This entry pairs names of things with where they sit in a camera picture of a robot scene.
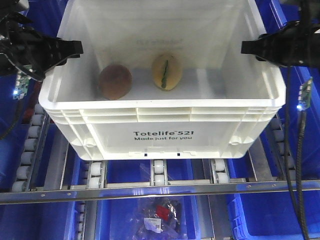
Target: blue plastic bin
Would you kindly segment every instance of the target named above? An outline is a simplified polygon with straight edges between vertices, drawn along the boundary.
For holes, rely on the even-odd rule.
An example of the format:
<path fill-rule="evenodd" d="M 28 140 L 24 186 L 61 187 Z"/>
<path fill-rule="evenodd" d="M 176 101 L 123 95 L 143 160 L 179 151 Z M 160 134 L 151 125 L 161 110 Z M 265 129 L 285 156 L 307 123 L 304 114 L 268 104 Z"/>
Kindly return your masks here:
<path fill-rule="evenodd" d="M 123 160 L 109 161 L 109 182 L 143 182 L 148 181 L 148 176 L 141 170 L 140 164 L 150 168 L 149 161 L 145 160 Z M 167 169 L 173 180 L 191 180 L 192 167 L 188 160 L 167 160 Z M 199 240 L 201 237 L 197 214 L 196 198 L 194 196 L 182 196 L 178 198 L 181 202 L 181 239 Z M 139 199 L 117 199 L 101 200 L 98 202 L 95 240 L 125 240 L 131 229 L 130 218 L 137 211 Z"/>
<path fill-rule="evenodd" d="M 81 184 L 83 160 L 70 161 L 72 175 L 67 184 Z M 0 205 L 0 240 L 74 240 L 78 236 L 80 202 Z"/>
<path fill-rule="evenodd" d="M 288 192 L 231 194 L 227 197 L 236 240 L 303 240 Z M 310 238 L 320 237 L 320 192 L 304 192 Z"/>
<path fill-rule="evenodd" d="M 0 77 L 0 135 L 7 130 L 14 119 L 17 100 L 13 99 L 12 92 L 15 88 L 15 81 L 15 76 Z M 8 135 L 0 140 L 0 189 L 9 188 L 9 185 L 12 183 L 12 171 L 15 171 L 19 164 L 19 154 L 21 154 L 24 147 L 24 141 L 28 131 L 28 129 L 20 123 L 21 117 Z"/>
<path fill-rule="evenodd" d="M 37 31 L 56 37 L 68 0 L 29 0 L 27 17 Z"/>

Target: metal frame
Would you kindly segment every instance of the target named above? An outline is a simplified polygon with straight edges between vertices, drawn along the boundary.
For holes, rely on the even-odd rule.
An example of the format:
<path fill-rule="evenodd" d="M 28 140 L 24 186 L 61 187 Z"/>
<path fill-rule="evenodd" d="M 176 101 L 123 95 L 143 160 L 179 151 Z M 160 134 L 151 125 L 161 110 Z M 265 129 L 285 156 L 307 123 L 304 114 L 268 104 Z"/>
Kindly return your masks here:
<path fill-rule="evenodd" d="M 320 180 L 302 182 L 304 191 L 320 190 Z M 262 181 L 225 184 L 187 184 L 169 186 L 135 186 L 99 189 L 69 189 L 29 192 L 4 192 L 0 204 L 93 201 L 106 199 L 147 198 L 160 196 L 222 195 L 287 192 L 286 181 Z"/>
<path fill-rule="evenodd" d="M 25 190 L 24 190 L 25 192 L 32 190 L 33 185 L 37 179 L 39 166 L 41 163 L 42 154 L 43 154 L 43 150 L 45 147 L 45 142 L 46 142 L 47 133 L 48 133 L 48 129 L 49 129 L 50 120 L 51 120 L 51 118 L 45 112 L 43 115 L 43 122 L 40 126 L 40 135 L 38 136 L 38 138 L 36 140 L 34 154 L 31 159 L 29 177 L 27 178 L 26 183 L 25 183 Z"/>

